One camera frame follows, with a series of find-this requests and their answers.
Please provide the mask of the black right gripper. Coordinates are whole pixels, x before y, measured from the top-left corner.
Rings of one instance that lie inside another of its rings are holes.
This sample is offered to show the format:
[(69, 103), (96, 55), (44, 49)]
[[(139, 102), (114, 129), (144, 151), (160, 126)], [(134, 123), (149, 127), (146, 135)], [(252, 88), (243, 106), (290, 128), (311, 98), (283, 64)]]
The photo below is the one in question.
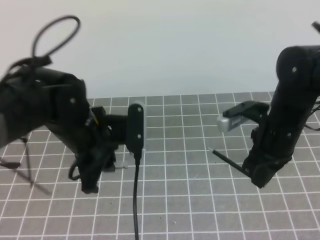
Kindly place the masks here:
[(276, 62), (278, 84), (269, 109), (253, 134), (242, 164), (244, 173), (263, 188), (293, 155), (296, 143), (320, 95), (319, 46), (285, 48)]

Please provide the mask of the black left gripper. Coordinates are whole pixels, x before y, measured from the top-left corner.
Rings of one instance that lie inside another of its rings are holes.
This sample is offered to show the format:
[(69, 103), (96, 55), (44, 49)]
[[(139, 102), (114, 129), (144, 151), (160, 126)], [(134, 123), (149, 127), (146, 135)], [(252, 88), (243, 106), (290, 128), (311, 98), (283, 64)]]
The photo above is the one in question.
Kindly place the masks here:
[(116, 169), (115, 151), (126, 142), (128, 117), (91, 107), (85, 82), (70, 73), (45, 72), (44, 82), (51, 103), (46, 127), (74, 153), (81, 191), (96, 194), (101, 173)]

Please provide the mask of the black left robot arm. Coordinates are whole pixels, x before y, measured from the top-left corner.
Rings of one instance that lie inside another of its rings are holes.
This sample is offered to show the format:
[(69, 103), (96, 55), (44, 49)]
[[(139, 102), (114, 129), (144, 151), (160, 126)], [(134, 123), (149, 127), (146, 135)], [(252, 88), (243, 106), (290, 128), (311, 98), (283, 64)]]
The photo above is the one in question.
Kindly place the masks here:
[(91, 107), (85, 82), (72, 74), (38, 68), (26, 70), (0, 86), (0, 144), (5, 146), (40, 127), (49, 129), (75, 155), (73, 169), (85, 194), (96, 194), (103, 171), (113, 168), (115, 150), (125, 142), (126, 117)]

